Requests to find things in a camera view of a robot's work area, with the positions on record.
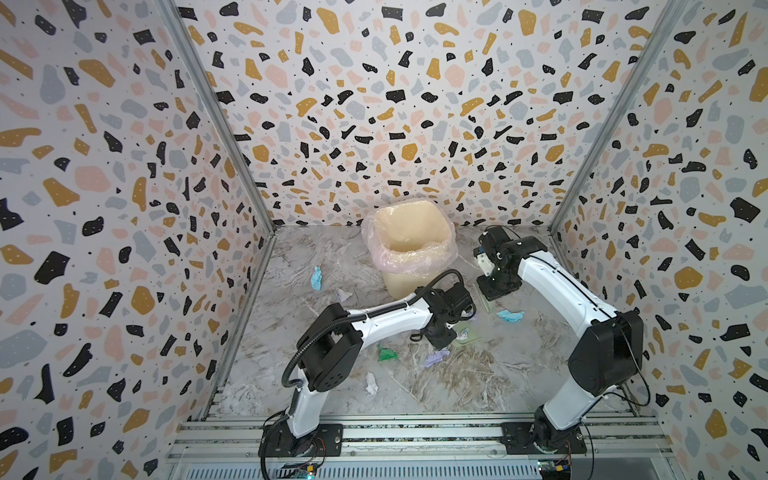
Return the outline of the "green dustpan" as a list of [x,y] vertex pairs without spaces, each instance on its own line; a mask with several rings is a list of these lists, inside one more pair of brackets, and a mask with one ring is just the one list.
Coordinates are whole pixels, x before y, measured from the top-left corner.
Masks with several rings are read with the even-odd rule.
[[481,339],[479,333],[471,326],[457,326],[455,331],[457,336],[452,342],[455,346],[466,346]]

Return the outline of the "green hand brush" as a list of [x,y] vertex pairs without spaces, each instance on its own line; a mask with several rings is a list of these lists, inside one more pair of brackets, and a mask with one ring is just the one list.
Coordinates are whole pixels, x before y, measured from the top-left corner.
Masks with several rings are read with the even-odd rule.
[[490,301],[486,298],[486,296],[483,293],[479,283],[475,283],[474,286],[476,287],[476,289],[478,291],[479,299],[480,299],[480,301],[481,301],[485,311],[488,314],[490,314],[491,310],[492,310]]

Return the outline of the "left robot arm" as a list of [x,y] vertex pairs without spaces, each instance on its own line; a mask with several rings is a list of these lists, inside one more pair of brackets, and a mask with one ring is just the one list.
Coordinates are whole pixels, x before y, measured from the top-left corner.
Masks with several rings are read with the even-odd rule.
[[323,424],[320,415],[328,393],[350,375],[365,348],[389,337],[410,332],[443,350],[457,338],[454,325],[471,316],[475,304],[458,278],[444,290],[432,280],[401,300],[347,310],[339,303],[326,307],[296,344],[281,384],[292,392],[289,406],[264,428],[259,456],[297,457],[309,449],[326,447],[328,456],[340,454],[334,444],[343,427]]

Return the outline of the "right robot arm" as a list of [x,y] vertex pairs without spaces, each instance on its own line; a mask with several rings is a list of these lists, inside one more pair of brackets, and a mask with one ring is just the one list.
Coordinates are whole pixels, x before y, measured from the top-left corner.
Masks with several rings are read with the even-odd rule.
[[607,394],[641,372],[644,324],[635,311],[621,312],[590,292],[534,236],[514,237],[502,226],[487,228],[473,255],[483,274],[477,285],[497,300],[527,284],[571,327],[578,342],[568,376],[555,396],[539,406],[526,441],[543,453],[572,444],[583,417]]

